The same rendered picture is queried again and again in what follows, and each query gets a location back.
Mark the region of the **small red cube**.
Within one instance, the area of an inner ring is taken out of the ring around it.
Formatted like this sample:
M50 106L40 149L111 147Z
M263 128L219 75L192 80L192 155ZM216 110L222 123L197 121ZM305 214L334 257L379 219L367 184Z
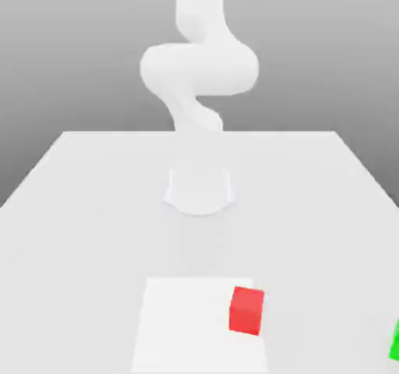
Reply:
M228 313L229 330L260 335L265 291L236 286Z

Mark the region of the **small green cube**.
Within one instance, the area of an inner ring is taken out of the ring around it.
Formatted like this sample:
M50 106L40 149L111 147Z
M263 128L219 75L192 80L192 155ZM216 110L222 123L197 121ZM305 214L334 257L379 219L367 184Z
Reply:
M389 358L399 362L399 319L397 320L392 342L389 350Z

